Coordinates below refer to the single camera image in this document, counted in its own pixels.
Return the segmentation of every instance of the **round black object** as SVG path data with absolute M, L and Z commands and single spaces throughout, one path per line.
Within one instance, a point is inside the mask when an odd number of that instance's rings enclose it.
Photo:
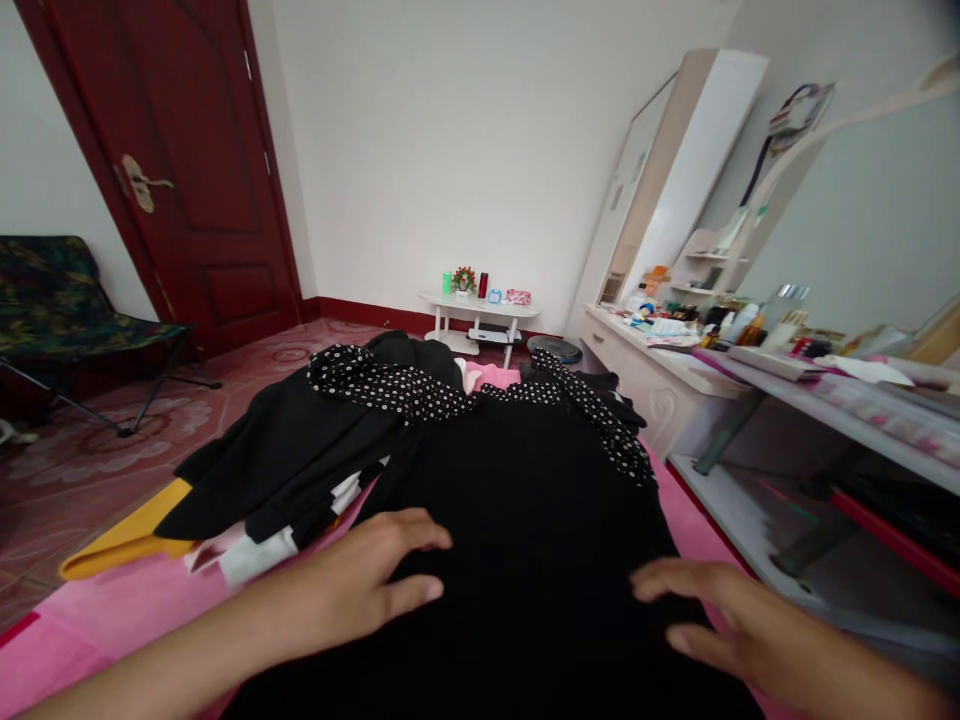
M 580 358 L 583 357 L 583 350 L 573 343 L 547 335 L 536 335 L 530 338 L 527 341 L 527 349 L 532 353 L 534 348 L 541 348 L 556 355 L 564 365 L 580 362 Z

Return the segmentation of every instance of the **pink bed sheet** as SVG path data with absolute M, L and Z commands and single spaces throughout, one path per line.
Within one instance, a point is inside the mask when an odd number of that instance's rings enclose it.
M 496 365 L 468 362 L 467 370 L 481 371 L 478 386 L 490 383 L 506 388 L 520 381 L 519 371 Z M 660 503 L 680 555 L 740 567 L 663 462 L 652 452 L 650 461 L 660 484 Z M 357 499 L 340 527 L 310 552 L 323 549 L 347 532 L 372 487 Z M 39 620 L 0 648 L 0 677 L 6 688 L 0 693 L 0 718 L 11 717 L 101 670 L 189 622 L 229 595 L 216 566 L 187 575 L 182 561 L 162 556 L 67 583 L 37 606 Z M 710 606 L 706 610 L 714 626 L 726 631 L 720 613 Z M 754 695 L 767 717 L 794 717 L 763 695 Z M 216 717 L 223 707 L 225 701 L 217 703 L 206 717 Z

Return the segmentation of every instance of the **door frame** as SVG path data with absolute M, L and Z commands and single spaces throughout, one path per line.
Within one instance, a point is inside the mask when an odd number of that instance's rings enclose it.
M 260 65 L 257 60 L 257 50 L 253 41 L 253 25 L 250 21 L 250 10 L 247 0 L 236 0 L 240 13 L 240 26 L 243 35 L 244 49 L 247 51 L 250 70 L 253 75 L 253 100 L 257 108 L 257 123 L 260 127 L 260 139 L 270 161 L 270 189 L 273 193 L 276 206 L 277 224 L 280 228 L 280 239 L 283 246 L 283 255 L 286 260 L 287 271 L 290 273 L 290 285 L 293 289 L 294 308 L 297 321 L 302 322 L 305 317 L 303 293 L 300 289 L 300 277 L 297 274 L 297 264 L 293 254 L 293 241 L 290 236 L 290 225 L 287 222 L 286 205 L 283 202 L 283 188 L 280 184 L 280 170 L 277 165 L 276 151 L 273 145 L 273 136 L 270 132 L 270 119 L 267 113 L 267 101 L 263 93 L 263 84 L 260 80 Z M 60 101 L 61 107 L 67 116 L 67 122 L 80 145 L 80 150 L 93 173 L 93 178 L 100 188 L 107 209 L 116 223 L 120 238 L 130 253 L 130 259 L 137 270 L 137 275 L 147 291 L 147 296 L 162 322 L 179 322 L 174 315 L 173 308 L 167 300 L 160 276 L 157 274 L 153 259 L 147 249 L 147 244 L 140 233 L 140 229 L 133 217 L 133 209 L 120 186 L 120 179 L 114 174 L 110 159 L 100 142 L 100 137 L 93 124 L 90 112 L 83 101 L 75 79 L 74 68 L 71 67 L 66 54 L 60 46 L 60 41 L 47 21 L 46 10 L 42 0 L 14 0 L 20 13 L 27 34 L 33 43 L 40 63 L 53 85 L 54 93 Z

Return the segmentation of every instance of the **white side table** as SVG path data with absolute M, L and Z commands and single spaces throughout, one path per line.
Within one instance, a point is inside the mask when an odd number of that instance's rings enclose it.
M 517 321 L 520 320 L 520 318 L 533 318 L 540 314 L 539 310 L 534 310 L 529 305 L 494 305 L 488 303 L 486 300 L 480 300 L 473 295 L 460 298 L 457 297 L 455 293 L 447 295 L 445 293 L 422 292 L 420 293 L 420 299 L 426 300 L 428 303 L 436 306 L 436 325 L 432 332 L 426 334 L 426 339 L 439 340 L 454 352 L 464 355 L 479 354 L 480 346 L 475 340 L 468 338 L 466 333 L 450 329 L 450 308 L 469 310 L 470 312 L 476 313 L 473 327 L 478 329 L 480 327 L 481 315 L 509 317 L 510 332 L 508 335 L 510 338 L 516 336 Z M 442 318 L 446 318 L 446 323 L 443 328 L 440 326 Z M 504 352 L 503 367 L 506 369 L 510 367 L 510 356 L 513 354 L 513 345 L 507 345 L 504 348 Z

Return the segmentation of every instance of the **door lock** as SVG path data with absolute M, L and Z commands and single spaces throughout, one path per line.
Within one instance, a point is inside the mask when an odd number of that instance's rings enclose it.
M 176 189 L 169 180 L 151 180 L 140 169 L 140 163 L 134 160 L 130 155 L 124 155 L 120 162 L 127 173 L 127 179 L 130 180 L 130 187 L 133 188 L 133 194 L 137 198 L 137 205 L 144 212 L 152 213 L 154 210 L 153 196 L 150 194 L 150 186 L 164 186 L 171 190 Z

